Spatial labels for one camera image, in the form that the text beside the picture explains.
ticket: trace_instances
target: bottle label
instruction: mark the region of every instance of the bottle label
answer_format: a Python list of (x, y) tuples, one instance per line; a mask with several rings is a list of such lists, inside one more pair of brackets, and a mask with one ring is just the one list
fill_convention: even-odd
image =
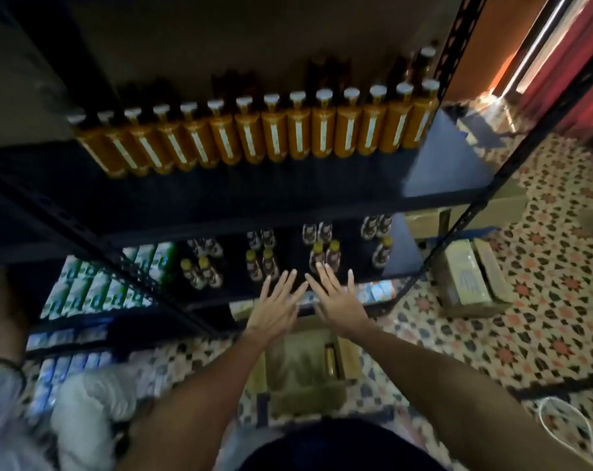
[(129, 155), (129, 152), (127, 152), (127, 149), (125, 149), (124, 145), (122, 145), (122, 142), (120, 142), (118, 139), (112, 139), (112, 142), (116, 146), (116, 149), (118, 149), (118, 152), (120, 152), (122, 157), (127, 161), (129, 167), (137, 168), (138, 165), (131, 158), (131, 156)]
[(161, 168), (161, 161), (159, 160), (159, 157), (151, 147), (150, 142), (146, 139), (146, 137), (140, 137), (140, 143), (142, 144), (142, 147), (144, 147), (144, 150), (146, 151), (150, 159), (153, 161), (155, 166), (157, 168)]
[(377, 125), (377, 117), (371, 117), (369, 119), (369, 129), (366, 132), (366, 143), (364, 145), (367, 149), (370, 149), (371, 144), (373, 143), (373, 133), (375, 132), (376, 125)]
[(233, 152), (231, 151), (231, 144), (229, 143), (229, 137), (227, 136), (227, 131), (224, 130), (224, 127), (218, 129), (220, 134), (220, 138), (222, 140), (222, 145), (224, 146), (225, 151), (227, 152), (227, 157), (232, 159)]
[(207, 158), (207, 153), (206, 153), (205, 149), (203, 148), (203, 142), (200, 141), (200, 137), (198, 136), (198, 133), (192, 132), (192, 140), (194, 141), (194, 145), (196, 145), (196, 148), (198, 150), (200, 158), (205, 163), (209, 162), (209, 158)]
[(295, 130), (296, 130), (296, 150), (297, 152), (301, 153), (303, 152), (303, 127), (301, 126), (301, 121), (297, 120), (297, 122), (295, 123)]
[(320, 121), (320, 149), (325, 151), (327, 149), (327, 119)]
[(279, 132), (277, 132), (277, 124), (270, 124), (270, 136), (273, 138), (273, 150), (275, 154), (279, 155)]
[(170, 141), (172, 148), (175, 149), (177, 157), (181, 160), (181, 163), (187, 163), (187, 159), (185, 158), (185, 155), (183, 155), (183, 150), (181, 150), (181, 146), (178, 144), (175, 134), (168, 134), (168, 140)]
[(245, 126), (246, 145), (249, 148), (251, 157), (255, 157), (255, 145), (253, 145), (253, 136), (251, 135), (251, 127)]
[(399, 118), (399, 124), (397, 124), (397, 130), (395, 132), (395, 138), (393, 139), (393, 145), (396, 146), (399, 144), (399, 141), (401, 140), (401, 133), (403, 132), (403, 126), (406, 125), (406, 115), (403, 114), (400, 118)]
[(351, 148), (351, 139), (353, 138), (353, 119), (350, 118), (347, 123), (347, 135), (344, 138), (344, 149), (349, 150)]
[(105, 172), (109, 173), (109, 169), (101, 162), (100, 158), (98, 158), (98, 156), (96, 155), (96, 152), (94, 150), (92, 150), (92, 147), (90, 147), (88, 144), (86, 144), (83, 141), (80, 141), (80, 142), (81, 142), (81, 145), (83, 146), (83, 148), (88, 151), (88, 154), (90, 154), (92, 156), (92, 158), (98, 164), (98, 166), (100, 168), (102, 168)]
[(421, 134), (423, 134), (423, 129), (425, 128), (425, 124), (427, 124), (427, 119), (430, 117), (430, 111), (426, 110), (423, 114), (423, 118), (421, 119), (421, 123), (418, 126), (418, 130), (416, 132), (415, 142), (418, 142), (421, 139)]

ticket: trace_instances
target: person's left hand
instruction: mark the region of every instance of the person's left hand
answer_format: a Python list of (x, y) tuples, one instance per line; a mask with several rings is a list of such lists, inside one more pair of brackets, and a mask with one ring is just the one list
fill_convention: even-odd
[(246, 335), (260, 341), (263, 348), (267, 348), (275, 340), (282, 338), (296, 322), (298, 313), (296, 305), (307, 291), (308, 286), (308, 283), (304, 282), (294, 294), (290, 294), (297, 278), (296, 273), (296, 269), (293, 269), (289, 275), (288, 271), (284, 271), (270, 297), (268, 296), (270, 276), (264, 281), (260, 300), (253, 308), (245, 331)]

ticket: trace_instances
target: cardboard box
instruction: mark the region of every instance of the cardboard box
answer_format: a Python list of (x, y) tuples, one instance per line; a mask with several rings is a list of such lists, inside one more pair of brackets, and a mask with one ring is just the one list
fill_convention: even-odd
[[(466, 226), (466, 229), (480, 229), (487, 227), (501, 227), (521, 220), (523, 211), (528, 204), (526, 189), (521, 187), (513, 178), (509, 178), (505, 185), (497, 191), (481, 212)], [(458, 205), (451, 208), (449, 228), (466, 211), (468, 205)]]
[[(335, 352), (335, 379), (326, 372), (326, 345), (332, 345)], [(269, 394), (272, 415), (325, 413), (345, 403), (348, 382), (361, 376), (356, 346), (334, 335), (318, 316), (307, 316), (262, 353), (246, 386), (253, 395)]]
[(445, 317), (490, 317), (514, 302), (495, 253), (484, 240), (452, 242), (432, 271)]
[(441, 211), (442, 208), (432, 208), (403, 213), (412, 237), (419, 240), (438, 236)]

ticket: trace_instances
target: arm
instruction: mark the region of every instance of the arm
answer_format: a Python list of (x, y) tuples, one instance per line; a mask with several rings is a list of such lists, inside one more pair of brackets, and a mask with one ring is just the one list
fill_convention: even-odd
[(284, 271), (270, 297), (270, 278), (266, 278), (242, 337), (156, 403), (118, 471), (210, 470), (214, 466), (255, 362), (297, 319), (296, 304), (307, 283), (291, 295), (296, 273), (293, 270), (288, 276)]
[(306, 278), (321, 299), (319, 315), (382, 367), (465, 466), (473, 471), (592, 469), (554, 441), (490, 378), (454, 358), (383, 332), (355, 297), (351, 271), (347, 292), (327, 265), (318, 273), (322, 286), (310, 275)]
[(6, 269), (0, 267), (0, 359), (21, 366), (27, 338), (28, 321), (9, 286)]

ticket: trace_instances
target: person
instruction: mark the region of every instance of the person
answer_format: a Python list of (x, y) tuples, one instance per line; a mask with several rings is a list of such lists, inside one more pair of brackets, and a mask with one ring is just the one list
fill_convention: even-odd
[[(593, 469), (554, 441), (490, 378), (382, 331), (357, 299), (351, 270), (343, 288), (329, 265), (316, 268), (320, 281), (306, 274), (307, 282), (294, 293), (295, 270), (284, 271), (272, 293), (266, 279), (239, 340), (155, 404), (117, 471), (211, 470), (249, 373), (262, 351), (291, 330), (308, 285), (320, 299), (316, 313), (323, 321), (382, 367), (433, 425), (452, 457), (471, 471)], [(443, 469), (392, 431), (359, 419), (325, 419), (302, 427), (237, 464), (242, 470)]]
[(50, 417), (54, 434), (35, 436), (15, 418), (26, 385), (21, 366), (27, 338), (24, 310), (0, 267), (0, 471), (112, 470), (111, 423), (136, 417), (138, 409), (134, 367), (111, 365), (66, 379)]

